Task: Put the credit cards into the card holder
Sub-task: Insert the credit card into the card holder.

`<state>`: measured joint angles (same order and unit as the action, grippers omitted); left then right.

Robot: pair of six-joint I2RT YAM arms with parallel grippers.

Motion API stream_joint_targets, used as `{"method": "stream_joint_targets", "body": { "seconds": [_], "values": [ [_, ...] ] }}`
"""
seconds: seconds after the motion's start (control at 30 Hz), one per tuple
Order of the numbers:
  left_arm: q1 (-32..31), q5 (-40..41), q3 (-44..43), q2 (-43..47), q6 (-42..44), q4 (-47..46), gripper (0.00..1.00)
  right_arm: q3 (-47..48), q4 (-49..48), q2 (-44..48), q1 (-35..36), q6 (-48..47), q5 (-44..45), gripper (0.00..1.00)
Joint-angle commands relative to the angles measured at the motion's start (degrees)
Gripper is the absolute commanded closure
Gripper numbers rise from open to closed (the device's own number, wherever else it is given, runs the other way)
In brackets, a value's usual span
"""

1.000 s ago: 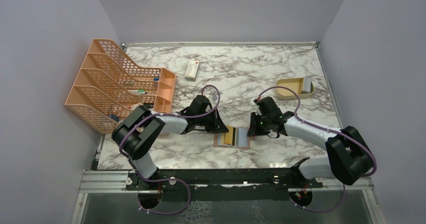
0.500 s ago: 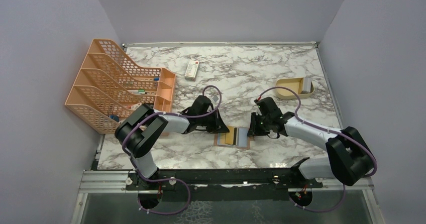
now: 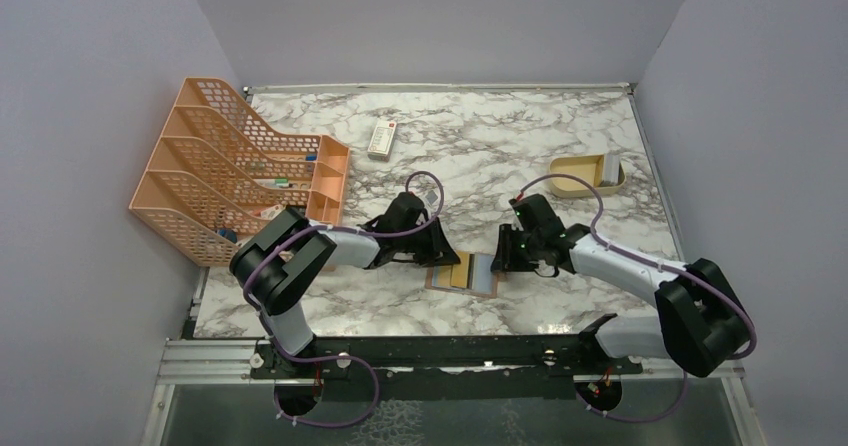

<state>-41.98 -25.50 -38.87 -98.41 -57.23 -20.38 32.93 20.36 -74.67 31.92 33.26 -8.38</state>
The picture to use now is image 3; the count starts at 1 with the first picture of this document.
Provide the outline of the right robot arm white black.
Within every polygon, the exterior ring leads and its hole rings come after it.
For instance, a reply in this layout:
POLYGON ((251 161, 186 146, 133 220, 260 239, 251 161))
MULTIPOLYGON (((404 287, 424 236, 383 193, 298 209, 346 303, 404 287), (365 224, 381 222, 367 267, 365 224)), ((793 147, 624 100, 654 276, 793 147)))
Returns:
POLYGON ((585 370, 600 373, 631 356, 669 359, 706 377, 755 347, 751 318, 714 262, 664 262, 613 244, 595 224, 565 226, 540 194, 520 195, 510 205, 517 223, 500 225, 492 272, 537 272, 545 265, 553 276, 595 278, 655 310, 652 316, 609 314, 581 331, 576 350, 585 370))

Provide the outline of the tan leather card holder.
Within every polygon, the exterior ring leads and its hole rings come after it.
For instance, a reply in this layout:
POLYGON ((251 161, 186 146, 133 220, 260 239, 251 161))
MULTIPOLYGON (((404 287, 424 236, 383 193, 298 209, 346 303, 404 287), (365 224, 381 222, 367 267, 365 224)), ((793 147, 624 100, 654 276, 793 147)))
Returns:
POLYGON ((482 253, 458 252, 460 263, 435 266, 427 271, 426 289, 495 298, 499 276, 490 268, 494 256, 482 253))

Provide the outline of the gold black-striped credit card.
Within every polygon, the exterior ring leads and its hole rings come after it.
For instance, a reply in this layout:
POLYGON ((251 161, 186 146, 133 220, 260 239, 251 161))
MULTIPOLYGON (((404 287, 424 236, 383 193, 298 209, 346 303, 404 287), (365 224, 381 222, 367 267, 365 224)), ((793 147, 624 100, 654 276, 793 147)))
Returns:
POLYGON ((458 257, 459 263, 450 268, 448 286, 467 290, 471 288, 473 280, 474 255, 468 252, 459 252, 458 257))

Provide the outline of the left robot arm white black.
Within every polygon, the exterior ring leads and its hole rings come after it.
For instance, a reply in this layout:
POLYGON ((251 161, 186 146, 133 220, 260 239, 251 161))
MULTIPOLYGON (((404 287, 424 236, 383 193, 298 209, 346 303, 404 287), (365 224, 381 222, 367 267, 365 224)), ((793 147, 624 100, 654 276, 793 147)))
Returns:
POLYGON ((410 192, 399 193, 383 214, 359 227, 309 220, 288 207, 235 253, 229 272, 275 340, 277 364, 298 377, 314 363, 315 334, 301 299, 318 274, 327 266, 375 269, 398 255, 422 267, 460 263, 438 217, 410 192))

